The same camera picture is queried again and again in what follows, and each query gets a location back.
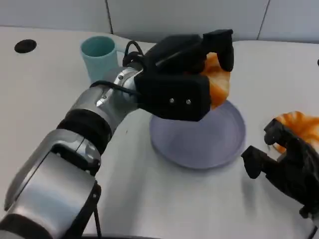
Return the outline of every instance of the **light blue mug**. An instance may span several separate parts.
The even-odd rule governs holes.
[[[106,36],[93,36],[81,44],[81,54],[91,83],[102,80],[104,74],[118,67],[115,42]]]

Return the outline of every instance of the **black cable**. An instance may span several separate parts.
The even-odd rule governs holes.
[[[98,213],[97,207],[94,209],[93,213],[94,213],[94,219],[95,219],[96,232],[98,235],[98,239],[102,239],[101,225],[100,225],[100,219],[99,219],[99,213]]]
[[[316,234],[316,232],[317,232],[317,230],[318,230],[318,227],[317,227],[317,226],[314,226],[312,232],[309,234],[309,236],[307,237],[307,239],[313,239],[314,236],[315,236],[315,234]]]
[[[140,96],[141,94],[137,91],[134,91],[134,90],[131,90],[131,89],[128,89],[128,88],[125,88],[123,86],[119,86],[117,84],[114,84],[113,82],[109,82],[109,81],[96,81],[94,82],[91,86],[91,87],[95,87],[95,86],[98,86],[98,85],[103,85],[103,86],[107,86],[111,89],[114,89],[114,90],[118,90],[118,91],[123,91],[129,95],[133,95],[133,96]]]
[[[124,57],[126,57],[129,53],[129,48],[131,45],[135,45],[136,49],[138,50],[138,53],[142,56],[144,56],[144,53],[141,49],[141,47],[138,45],[138,43],[136,41],[129,41],[128,44],[126,45],[126,48],[125,48],[125,52],[124,52]]]

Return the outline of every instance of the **white table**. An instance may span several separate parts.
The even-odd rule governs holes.
[[[79,45],[98,34],[0,27],[0,204],[18,169],[89,86]],[[112,37],[123,50],[127,40]],[[36,40],[37,48],[15,53],[14,45],[28,38]],[[152,44],[141,46],[145,51]],[[263,127],[278,114],[300,110],[319,116],[318,45],[241,41],[234,48],[229,100],[245,119],[246,146],[267,150]],[[97,180],[103,190],[99,213],[104,233],[163,239],[306,238],[312,224],[299,216],[300,204],[264,176],[250,180],[240,158],[202,172],[157,155],[150,144],[150,116],[142,110],[128,115],[102,157]],[[94,232],[91,220],[86,233]]]

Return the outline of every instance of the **lavender plate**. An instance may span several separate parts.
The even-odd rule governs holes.
[[[239,157],[246,127],[239,111],[226,101],[199,122],[153,116],[150,133],[153,147],[165,158],[184,167],[207,169]]]

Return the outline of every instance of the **orange food item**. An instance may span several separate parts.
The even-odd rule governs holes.
[[[209,53],[201,75],[209,78],[211,107],[214,109],[223,104],[229,95],[230,72],[220,67],[216,53]]]
[[[282,114],[276,119],[319,152],[319,117],[306,116],[299,111],[294,111]],[[286,151],[278,144],[274,144],[274,147],[280,153]]]

